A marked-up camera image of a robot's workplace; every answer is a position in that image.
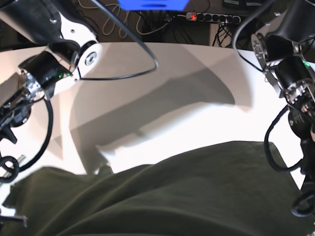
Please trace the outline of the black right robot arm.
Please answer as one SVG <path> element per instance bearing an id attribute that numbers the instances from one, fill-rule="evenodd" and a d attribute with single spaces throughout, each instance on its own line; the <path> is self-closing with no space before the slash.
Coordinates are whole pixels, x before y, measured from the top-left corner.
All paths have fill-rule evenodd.
<path id="1" fill-rule="evenodd" d="M 54 121 L 50 100 L 56 83 L 80 80 L 99 61 L 102 46 L 96 32 L 68 0 L 3 0 L 0 18 L 32 43 L 44 46 L 41 53 L 18 66 L 14 75 L 18 87 L 0 94 L 0 137 L 16 143 L 12 128 L 29 119 L 35 103 L 43 101 L 48 112 L 46 138 L 32 160 L 21 166 L 12 156 L 0 158 L 0 167 L 5 170 L 0 182 L 8 184 L 33 166 L 48 147 Z"/>

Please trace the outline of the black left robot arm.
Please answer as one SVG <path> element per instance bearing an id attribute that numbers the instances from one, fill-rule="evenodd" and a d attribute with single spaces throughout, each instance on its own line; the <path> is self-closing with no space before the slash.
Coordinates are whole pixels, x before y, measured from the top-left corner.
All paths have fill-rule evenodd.
<path id="1" fill-rule="evenodd" d="M 290 173 L 299 169 L 305 176 L 302 195 L 291 207 L 296 217 L 315 212 L 315 72 L 306 61 L 301 44 L 315 32 L 315 3 L 292 0 L 287 9 L 251 36 L 256 67 L 286 106 L 269 126 L 264 137 L 264 151 L 269 165 L 277 172 Z M 292 132 L 300 139 L 303 158 L 290 167 L 274 160 L 269 135 L 280 118 L 288 114 Z"/>

